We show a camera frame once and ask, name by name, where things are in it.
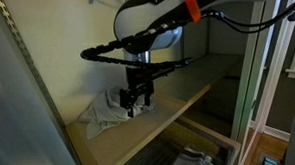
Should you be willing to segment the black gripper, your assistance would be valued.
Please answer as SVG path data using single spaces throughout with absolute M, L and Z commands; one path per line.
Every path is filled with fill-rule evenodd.
M 144 105 L 150 106 L 150 96 L 154 92 L 154 83 L 150 75 L 143 69 L 126 68 L 127 89 L 120 90 L 120 105 L 128 109 L 128 116 L 133 118 L 134 108 L 132 106 L 137 98 L 144 96 Z

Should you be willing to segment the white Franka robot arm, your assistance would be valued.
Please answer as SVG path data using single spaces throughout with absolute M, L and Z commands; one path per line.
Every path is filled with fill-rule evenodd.
M 233 29 L 243 33 L 257 33 L 267 28 L 276 21 L 281 20 L 286 14 L 295 9 L 292 3 L 286 11 L 278 16 L 258 24 L 236 22 L 217 10 L 203 10 L 217 3 L 238 0 L 127 0 L 116 14 L 114 21 L 114 35 L 129 55 L 139 55 L 149 50 L 169 48 L 170 45 L 180 39 L 180 31 L 183 26 L 191 22 L 197 22 L 204 17 L 219 18 L 229 26 L 231 24 L 257 27 L 256 31 L 243 31 L 236 27 Z M 239 0 L 261 2 L 261 0 Z M 146 63 L 137 59 L 125 59 L 124 63 L 133 65 L 127 68 L 127 81 L 129 89 L 121 90 L 120 106 L 125 108 L 128 116 L 134 116 L 134 103 L 138 96 L 144 96 L 144 104 L 150 106 L 150 95 L 154 91 L 153 80 L 163 76 L 176 67 L 186 65 L 185 60 L 170 61 L 160 64 Z

